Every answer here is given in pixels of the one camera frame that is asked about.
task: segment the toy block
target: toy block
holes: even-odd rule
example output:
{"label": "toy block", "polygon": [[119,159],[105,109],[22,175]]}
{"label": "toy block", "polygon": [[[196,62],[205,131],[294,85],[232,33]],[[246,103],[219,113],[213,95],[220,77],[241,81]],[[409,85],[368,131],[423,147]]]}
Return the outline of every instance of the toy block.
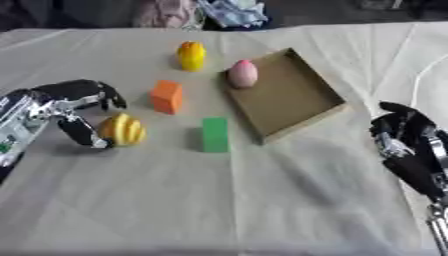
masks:
{"label": "toy block", "polygon": [[202,144],[204,152],[223,153],[229,151],[225,118],[208,117],[202,120]]}
{"label": "toy block", "polygon": [[149,97],[156,111],[173,115],[182,105],[182,86],[173,81],[160,80]]}

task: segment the yellow fruit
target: yellow fruit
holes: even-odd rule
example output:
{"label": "yellow fruit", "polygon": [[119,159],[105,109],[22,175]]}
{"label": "yellow fruit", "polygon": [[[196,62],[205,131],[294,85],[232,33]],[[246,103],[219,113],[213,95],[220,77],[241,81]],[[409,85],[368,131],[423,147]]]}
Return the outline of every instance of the yellow fruit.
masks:
{"label": "yellow fruit", "polygon": [[112,138],[117,146],[129,146],[146,138],[146,129],[140,121],[125,113],[104,120],[99,129],[103,138]]}
{"label": "yellow fruit", "polygon": [[184,70],[198,71],[204,65],[206,51],[199,42],[184,42],[177,49],[177,55]]}

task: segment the green cube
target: green cube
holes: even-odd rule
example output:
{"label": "green cube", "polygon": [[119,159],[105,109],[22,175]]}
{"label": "green cube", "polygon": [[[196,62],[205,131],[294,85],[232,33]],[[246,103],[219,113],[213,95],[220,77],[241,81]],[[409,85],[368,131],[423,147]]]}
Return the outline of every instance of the green cube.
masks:
{"label": "green cube", "polygon": [[208,117],[202,120],[202,144],[204,152],[223,153],[229,151],[227,120]]}

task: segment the robot finger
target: robot finger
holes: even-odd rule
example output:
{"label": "robot finger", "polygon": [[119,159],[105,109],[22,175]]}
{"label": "robot finger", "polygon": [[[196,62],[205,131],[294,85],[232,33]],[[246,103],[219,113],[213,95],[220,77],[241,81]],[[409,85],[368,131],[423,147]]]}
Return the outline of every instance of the robot finger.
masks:
{"label": "robot finger", "polygon": [[443,196],[443,191],[433,181],[432,172],[417,157],[410,154],[390,157],[383,164],[410,187],[431,200]]}
{"label": "robot finger", "polygon": [[20,153],[20,155],[17,156],[16,160],[14,160],[12,164],[0,167],[0,184],[2,184],[5,181],[5,179],[9,176],[12,170],[20,163],[24,155],[25,152],[22,152]]}
{"label": "robot finger", "polygon": [[115,90],[112,86],[103,83],[103,82],[98,82],[101,87],[102,90],[105,93],[105,100],[111,100],[112,103],[114,104],[115,107],[117,108],[127,108],[127,103],[126,100],[117,92],[117,90]]}
{"label": "robot finger", "polygon": [[93,127],[80,116],[65,117],[58,122],[59,127],[76,143],[92,148],[112,148],[115,143],[111,139],[98,136]]}

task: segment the cable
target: cable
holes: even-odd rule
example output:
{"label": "cable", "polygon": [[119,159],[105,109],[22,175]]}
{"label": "cable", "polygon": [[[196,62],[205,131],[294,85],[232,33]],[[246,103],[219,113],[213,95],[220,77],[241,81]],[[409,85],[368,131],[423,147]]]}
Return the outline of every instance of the cable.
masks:
{"label": "cable", "polygon": [[448,58],[448,53],[443,55],[442,57],[436,59],[435,61],[431,62],[428,66],[426,66],[426,68],[424,68],[417,75],[417,78],[415,79],[415,83],[414,83],[414,91],[412,92],[411,108],[415,108],[415,106],[417,105],[417,96],[418,96],[417,94],[418,94],[418,89],[420,87],[420,81],[422,80],[422,78],[426,75],[426,73],[431,71],[431,69],[433,69],[435,66],[439,65],[446,58]]}

